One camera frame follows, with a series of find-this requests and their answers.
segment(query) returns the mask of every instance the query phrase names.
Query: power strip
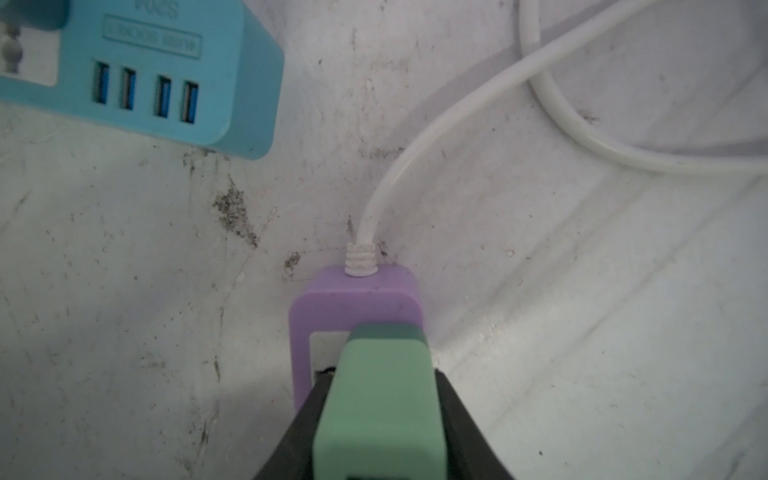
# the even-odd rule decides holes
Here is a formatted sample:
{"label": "power strip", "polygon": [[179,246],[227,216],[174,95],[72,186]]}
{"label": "power strip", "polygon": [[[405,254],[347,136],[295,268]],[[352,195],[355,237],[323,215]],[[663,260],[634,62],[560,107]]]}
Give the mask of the power strip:
{"label": "power strip", "polygon": [[71,0],[54,31],[3,16],[28,2],[0,0],[16,24],[0,31],[0,99],[239,157],[270,149],[283,52],[241,0]]}

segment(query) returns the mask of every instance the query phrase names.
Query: purple power strip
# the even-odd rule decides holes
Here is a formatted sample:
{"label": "purple power strip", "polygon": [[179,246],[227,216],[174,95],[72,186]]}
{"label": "purple power strip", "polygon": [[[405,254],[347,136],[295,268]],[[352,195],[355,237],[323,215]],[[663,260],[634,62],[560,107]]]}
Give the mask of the purple power strip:
{"label": "purple power strip", "polygon": [[422,328],[419,286],[404,266],[382,265],[372,276],[346,275],[343,266],[321,270],[288,315],[293,402],[301,409],[312,389],[310,335],[349,332],[361,323],[413,323]]}

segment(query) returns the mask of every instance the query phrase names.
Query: coiled white cable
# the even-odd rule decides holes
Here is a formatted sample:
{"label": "coiled white cable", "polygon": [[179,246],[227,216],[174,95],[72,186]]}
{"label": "coiled white cable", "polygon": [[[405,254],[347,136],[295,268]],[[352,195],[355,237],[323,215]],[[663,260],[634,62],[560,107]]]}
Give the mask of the coiled white cable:
{"label": "coiled white cable", "polygon": [[[520,42],[523,55],[541,47],[539,0],[520,1]],[[541,106],[565,133],[594,153],[630,167],[674,174],[768,174],[768,156],[701,157],[664,154],[625,144],[592,127],[562,94],[551,73],[531,77],[531,87]]]}
{"label": "coiled white cable", "polygon": [[[521,3],[525,5],[528,1],[521,0]],[[591,20],[586,21],[543,47],[540,46],[538,2],[533,5],[525,5],[526,42],[524,44],[526,53],[529,53],[529,55],[526,55],[523,59],[450,107],[432,122],[395,160],[384,175],[381,183],[379,183],[376,191],[373,192],[371,200],[366,206],[356,242],[347,245],[346,273],[350,276],[370,276],[376,273],[376,248],[373,244],[373,239],[376,234],[376,228],[379,225],[379,219],[389,202],[389,198],[392,196],[392,191],[397,181],[436,141],[453,129],[459,122],[482,110],[506,91],[520,85],[530,77],[544,72],[551,64],[568,56],[573,51],[583,47],[635,13],[658,1],[621,0],[595,15]],[[521,5],[521,20],[524,18],[523,5]],[[546,81],[546,76],[543,76],[543,78],[544,82],[541,84],[544,84]],[[601,134],[581,118],[578,112],[562,97],[554,81],[551,82],[548,88],[542,91],[544,96],[550,100],[549,108],[552,108],[552,111],[549,108],[547,108],[547,111],[553,115],[553,118],[561,125],[563,130],[573,135],[584,146],[606,155],[612,160],[639,168],[659,171],[685,171],[687,173],[741,172],[758,174],[766,173],[768,170],[768,164],[760,164],[758,162],[761,159],[768,160],[765,157],[754,159],[738,157],[701,159],[695,157],[694,163],[700,165],[699,169],[696,169],[688,166],[691,164],[692,157],[655,154],[624,145],[607,135]],[[571,111],[575,114],[575,118],[571,117]],[[626,152],[628,151],[635,153],[635,155],[627,155]]]}

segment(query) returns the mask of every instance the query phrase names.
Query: mint green block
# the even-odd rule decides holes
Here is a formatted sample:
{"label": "mint green block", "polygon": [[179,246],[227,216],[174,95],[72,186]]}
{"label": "mint green block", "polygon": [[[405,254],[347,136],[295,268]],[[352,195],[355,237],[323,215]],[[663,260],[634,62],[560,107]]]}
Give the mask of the mint green block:
{"label": "mint green block", "polygon": [[369,323],[342,350],[313,445],[315,480],[445,480],[440,403],[424,333]]}

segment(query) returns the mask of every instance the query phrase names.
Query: usb port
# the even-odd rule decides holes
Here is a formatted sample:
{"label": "usb port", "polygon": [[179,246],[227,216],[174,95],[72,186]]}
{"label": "usb port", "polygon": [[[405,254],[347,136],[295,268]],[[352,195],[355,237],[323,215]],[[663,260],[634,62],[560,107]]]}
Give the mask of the usb port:
{"label": "usb port", "polygon": [[191,81],[184,82],[184,111],[181,112],[181,120],[188,124],[194,123],[197,113],[197,92],[200,87]]}
{"label": "usb port", "polygon": [[134,109],[134,95],[136,94],[136,71],[123,68],[123,97],[120,106],[126,110]]}
{"label": "usb port", "polygon": [[168,118],[170,105],[170,78],[157,77],[157,99],[155,100],[154,114],[158,117]]}
{"label": "usb port", "polygon": [[107,94],[109,93],[109,65],[103,62],[96,62],[96,73],[94,80],[94,101],[98,104],[107,104]]}

